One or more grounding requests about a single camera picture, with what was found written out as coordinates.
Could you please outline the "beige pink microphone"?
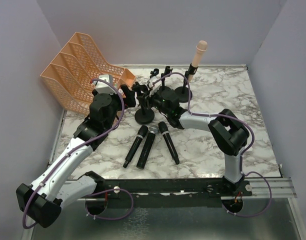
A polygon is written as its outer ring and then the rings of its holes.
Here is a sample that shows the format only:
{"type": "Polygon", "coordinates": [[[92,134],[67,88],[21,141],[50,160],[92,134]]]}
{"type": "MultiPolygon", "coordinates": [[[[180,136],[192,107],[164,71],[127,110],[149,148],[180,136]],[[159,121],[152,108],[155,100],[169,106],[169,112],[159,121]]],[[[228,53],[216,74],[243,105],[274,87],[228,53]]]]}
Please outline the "beige pink microphone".
{"type": "Polygon", "coordinates": [[[207,51],[208,43],[200,40],[196,46],[196,52],[188,69],[188,81],[190,82],[195,75],[204,53],[207,51]]]}

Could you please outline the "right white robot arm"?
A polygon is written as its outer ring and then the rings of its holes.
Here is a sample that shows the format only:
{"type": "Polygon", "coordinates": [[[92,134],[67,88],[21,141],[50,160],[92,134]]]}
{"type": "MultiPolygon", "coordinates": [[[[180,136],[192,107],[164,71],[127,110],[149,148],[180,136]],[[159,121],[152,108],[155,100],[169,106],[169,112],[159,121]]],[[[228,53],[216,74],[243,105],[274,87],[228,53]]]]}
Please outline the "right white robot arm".
{"type": "Polygon", "coordinates": [[[148,108],[155,108],[164,115],[168,123],[176,129],[195,129],[210,132],[224,153],[225,172],[223,178],[236,184],[242,174],[242,152],[250,136],[243,123],[229,109],[218,114],[190,113],[180,106],[175,91],[169,87],[158,87],[156,90],[146,88],[143,91],[143,102],[148,108]]]}

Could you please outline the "black stand with round base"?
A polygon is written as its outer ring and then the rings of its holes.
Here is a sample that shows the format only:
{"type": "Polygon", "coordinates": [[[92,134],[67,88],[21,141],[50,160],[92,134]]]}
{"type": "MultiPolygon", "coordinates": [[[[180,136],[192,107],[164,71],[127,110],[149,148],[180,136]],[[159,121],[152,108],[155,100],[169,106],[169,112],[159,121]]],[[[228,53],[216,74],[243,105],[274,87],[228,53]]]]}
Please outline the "black stand with round base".
{"type": "MultiPolygon", "coordinates": [[[[192,64],[190,64],[188,70],[185,72],[184,76],[187,78],[189,82],[193,79],[193,76],[195,75],[197,69],[198,67],[194,67],[192,66],[192,64]]],[[[187,103],[189,99],[189,94],[190,94],[190,99],[193,96],[192,91],[189,90],[189,88],[187,87],[187,83],[185,80],[183,81],[183,85],[177,87],[174,91],[180,103],[187,103]]]]}

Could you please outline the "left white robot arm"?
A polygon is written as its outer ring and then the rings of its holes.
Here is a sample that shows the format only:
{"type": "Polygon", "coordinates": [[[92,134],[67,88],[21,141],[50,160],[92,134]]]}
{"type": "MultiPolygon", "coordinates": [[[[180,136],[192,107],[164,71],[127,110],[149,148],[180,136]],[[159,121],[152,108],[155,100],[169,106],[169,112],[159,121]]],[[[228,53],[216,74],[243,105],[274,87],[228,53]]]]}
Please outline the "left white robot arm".
{"type": "Polygon", "coordinates": [[[121,86],[123,94],[114,87],[105,93],[103,88],[93,90],[93,101],[89,106],[89,114],[77,127],[66,149],[57,160],[31,184],[22,183],[16,189],[16,197],[23,211],[22,226],[30,217],[36,224],[47,228],[59,217],[64,208],[78,199],[94,193],[103,178],[94,172],[88,172],[75,182],[65,182],[79,164],[90,156],[105,140],[108,134],[116,129],[121,121],[117,113],[136,106],[135,92],[125,84],[121,86]]]}

